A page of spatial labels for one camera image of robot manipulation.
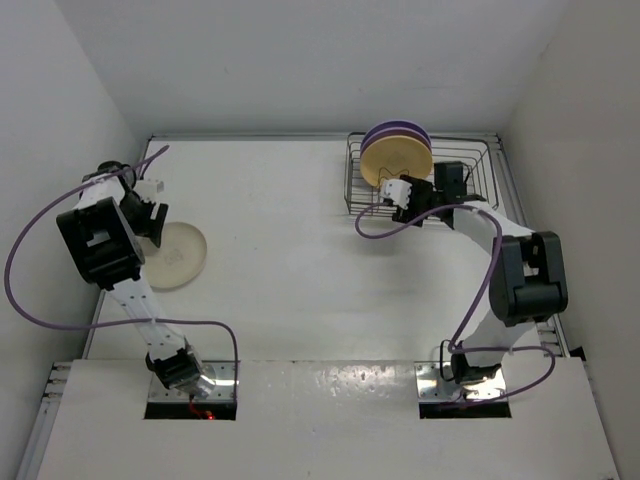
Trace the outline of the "orange plastic plate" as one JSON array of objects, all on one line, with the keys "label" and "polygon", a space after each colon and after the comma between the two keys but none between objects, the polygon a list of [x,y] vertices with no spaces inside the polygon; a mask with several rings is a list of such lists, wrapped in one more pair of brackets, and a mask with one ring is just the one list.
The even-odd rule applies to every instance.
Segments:
[{"label": "orange plastic plate", "polygon": [[360,173],[374,188],[380,187],[384,179],[396,179],[401,175],[426,179],[432,169],[431,150],[406,137],[376,141],[360,156]]}]

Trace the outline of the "purple plastic plate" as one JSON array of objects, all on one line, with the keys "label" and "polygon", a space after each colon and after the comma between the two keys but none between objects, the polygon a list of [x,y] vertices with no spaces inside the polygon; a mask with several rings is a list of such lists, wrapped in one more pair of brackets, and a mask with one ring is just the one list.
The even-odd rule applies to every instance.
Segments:
[{"label": "purple plastic plate", "polygon": [[364,135],[363,140],[367,141],[371,136],[377,135],[379,132],[386,130],[410,130],[419,134],[427,143],[431,143],[431,138],[426,130],[419,124],[409,120],[387,120],[371,127]]},{"label": "purple plastic plate", "polygon": [[418,141],[420,144],[426,146],[429,150],[432,150],[432,143],[427,143],[419,134],[410,130],[398,129],[398,130],[386,130],[379,132],[377,135],[371,136],[367,141],[362,141],[361,150],[365,151],[368,147],[373,145],[376,141],[390,138],[390,137],[406,137]]}]

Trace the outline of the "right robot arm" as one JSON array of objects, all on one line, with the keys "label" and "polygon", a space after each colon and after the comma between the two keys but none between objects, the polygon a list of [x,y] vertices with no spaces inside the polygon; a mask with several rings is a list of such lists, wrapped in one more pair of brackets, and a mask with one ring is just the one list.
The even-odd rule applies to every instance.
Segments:
[{"label": "right robot arm", "polygon": [[489,309],[469,336],[457,329],[448,341],[446,380],[465,384],[494,376],[505,354],[534,324],[567,308],[559,236],[515,223],[495,212],[484,197],[469,193],[461,163],[437,165],[432,181],[409,175],[386,180],[380,193],[385,203],[395,206],[395,222],[419,226],[424,218],[435,217],[490,256],[472,302],[477,307],[486,298]]}]

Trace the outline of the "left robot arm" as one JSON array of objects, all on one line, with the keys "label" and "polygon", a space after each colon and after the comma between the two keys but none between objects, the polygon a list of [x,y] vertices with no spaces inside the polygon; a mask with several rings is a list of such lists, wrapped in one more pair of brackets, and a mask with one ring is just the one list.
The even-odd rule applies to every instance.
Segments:
[{"label": "left robot arm", "polygon": [[143,272],[138,239],[162,244],[168,206],[135,191],[137,174],[116,161],[83,177],[85,189],[56,224],[81,277],[123,308],[147,347],[145,362],[167,389],[203,395],[204,369],[185,335],[162,323],[164,312]]}]

